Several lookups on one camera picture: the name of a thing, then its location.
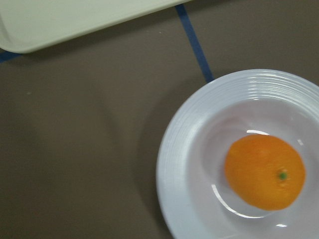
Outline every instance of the blue stripe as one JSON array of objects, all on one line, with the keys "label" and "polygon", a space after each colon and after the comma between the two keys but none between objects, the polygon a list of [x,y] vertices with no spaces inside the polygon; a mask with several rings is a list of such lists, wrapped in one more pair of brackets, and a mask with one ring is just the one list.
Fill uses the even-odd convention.
[{"label": "blue stripe", "polygon": [[0,53],[0,63],[11,60],[17,56],[20,56],[21,54],[13,53],[9,51],[5,51],[3,53]]},{"label": "blue stripe", "polygon": [[194,28],[187,15],[186,9],[183,4],[175,6],[180,21],[184,27],[189,43],[193,49],[193,52],[197,58],[201,71],[206,79],[206,82],[214,80],[214,76],[209,68],[204,52],[199,44]]}]

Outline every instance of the white bowl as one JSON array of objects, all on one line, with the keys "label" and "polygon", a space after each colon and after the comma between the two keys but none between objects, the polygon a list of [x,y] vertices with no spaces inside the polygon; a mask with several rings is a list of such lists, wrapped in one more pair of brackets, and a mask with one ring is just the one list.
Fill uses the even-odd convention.
[{"label": "white bowl", "polygon": [[[280,211],[243,202],[227,185],[229,146],[249,133],[277,136],[302,156],[297,200]],[[159,150],[157,189],[176,239],[319,238],[319,87],[274,70],[247,70],[194,93],[170,122]]]}]

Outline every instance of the blue tape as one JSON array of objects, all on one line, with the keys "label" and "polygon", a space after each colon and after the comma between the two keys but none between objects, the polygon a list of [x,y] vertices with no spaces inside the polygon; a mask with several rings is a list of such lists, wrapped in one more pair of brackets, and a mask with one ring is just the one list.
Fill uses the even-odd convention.
[{"label": "blue tape", "polygon": [[9,51],[5,51],[3,53],[0,53],[0,63],[11,60],[15,57],[20,56],[21,54],[18,53],[13,53],[13,52],[9,52]]},{"label": "blue tape", "polygon": [[201,71],[206,79],[206,82],[211,82],[214,80],[214,76],[209,68],[204,52],[199,44],[194,28],[190,22],[190,19],[187,15],[186,9],[183,4],[175,6],[175,9],[178,13],[180,21],[184,27],[186,35],[188,37],[189,43],[193,49],[193,52],[197,58],[198,64],[201,68]]}]

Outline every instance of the white plate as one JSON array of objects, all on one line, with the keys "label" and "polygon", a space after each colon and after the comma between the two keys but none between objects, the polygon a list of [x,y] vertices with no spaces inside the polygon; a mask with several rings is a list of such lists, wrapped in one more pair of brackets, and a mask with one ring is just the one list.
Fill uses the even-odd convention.
[{"label": "white plate", "polygon": [[[297,200],[280,211],[244,203],[223,163],[234,141],[267,133],[290,143],[307,171]],[[248,70],[193,94],[170,122],[159,151],[157,188],[176,239],[319,238],[319,87],[285,72]]]},{"label": "white plate", "polygon": [[26,53],[189,0],[0,0],[0,48]]}]

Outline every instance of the mandarin orange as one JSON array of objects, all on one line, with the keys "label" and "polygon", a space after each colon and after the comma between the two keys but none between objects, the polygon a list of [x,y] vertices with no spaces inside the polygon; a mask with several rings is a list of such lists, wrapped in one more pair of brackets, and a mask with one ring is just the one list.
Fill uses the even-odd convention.
[{"label": "mandarin orange", "polygon": [[306,177],[296,150],[277,137],[261,134],[234,142],[224,171],[230,187],[246,203],[270,211],[293,203]]}]

